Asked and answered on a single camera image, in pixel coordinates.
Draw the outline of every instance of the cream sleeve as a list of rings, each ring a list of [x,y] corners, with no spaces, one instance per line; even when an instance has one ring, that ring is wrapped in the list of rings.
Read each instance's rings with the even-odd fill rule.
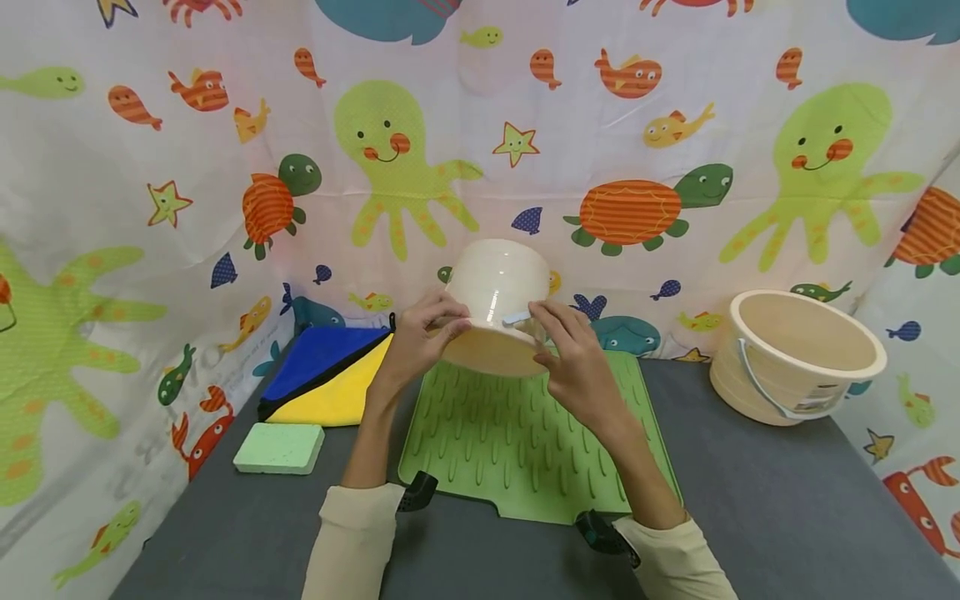
[[[306,568],[302,600],[376,600],[396,532],[404,489],[332,487],[320,509],[321,527]]]
[[[625,516],[613,527],[639,556],[634,574],[650,600],[736,600],[727,575],[692,519],[660,531]]]

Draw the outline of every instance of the gray tabletop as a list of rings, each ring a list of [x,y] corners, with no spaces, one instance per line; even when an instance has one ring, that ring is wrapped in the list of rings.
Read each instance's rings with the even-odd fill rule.
[[[956,598],[960,585],[837,429],[747,420],[710,388],[705,365],[643,361],[687,508],[743,600]],[[391,439],[391,478],[415,392]],[[329,429],[313,474],[244,475],[231,460],[256,420],[240,413],[113,600],[295,600],[327,487],[355,428]],[[400,515],[382,598],[643,598],[626,559],[572,527],[501,519],[437,494]]]

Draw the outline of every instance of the cream bucket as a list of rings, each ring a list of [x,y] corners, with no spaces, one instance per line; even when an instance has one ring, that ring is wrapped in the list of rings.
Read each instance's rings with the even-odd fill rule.
[[[473,328],[446,347],[444,360],[508,377],[545,372],[533,361],[545,336],[527,304],[546,299],[549,280],[543,257],[517,242],[479,240],[464,248],[446,291],[467,305]]]
[[[880,341],[852,317],[797,294],[753,290],[731,302],[710,383],[741,414],[794,425],[830,415],[850,384],[886,365]]]

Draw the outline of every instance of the green drying mat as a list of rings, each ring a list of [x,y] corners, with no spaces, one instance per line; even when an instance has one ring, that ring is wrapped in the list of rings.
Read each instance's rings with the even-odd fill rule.
[[[630,412],[677,497],[657,419],[636,358],[605,352]],[[547,376],[504,378],[442,362],[423,377],[400,458],[441,492],[489,500],[500,516],[573,524],[582,511],[629,513],[610,454],[546,392]]]

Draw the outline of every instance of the green octopus print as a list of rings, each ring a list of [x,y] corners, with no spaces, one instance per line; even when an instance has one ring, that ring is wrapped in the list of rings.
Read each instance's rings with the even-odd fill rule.
[[[912,192],[924,183],[915,173],[863,175],[893,121],[886,92],[869,84],[841,84],[813,96],[786,120],[774,143],[780,195],[720,251],[735,260],[768,228],[774,228],[759,269],[773,267],[793,222],[804,222],[806,248],[814,264],[829,254],[828,229],[838,211],[850,219],[864,246],[880,241],[870,200],[877,194]]]
[[[483,172],[466,160],[427,164],[423,113],[402,86],[379,80],[357,84],[337,103],[333,120],[340,147],[370,179],[370,198],[353,224],[354,246],[370,243],[380,215],[387,213],[394,254],[406,261],[404,210],[427,239],[446,246],[446,236],[430,214],[430,201],[440,203],[468,230],[479,229],[451,184],[480,179]]]
[[[140,363],[125,352],[86,339],[82,324],[159,319],[166,307],[116,300],[91,290],[96,280],[143,257],[133,247],[78,256],[49,285],[33,279],[0,240],[0,276],[15,324],[0,332],[0,506],[18,504],[43,480],[41,425],[50,404],[62,402],[87,433],[112,439],[120,423],[74,379],[75,367],[131,373]]]

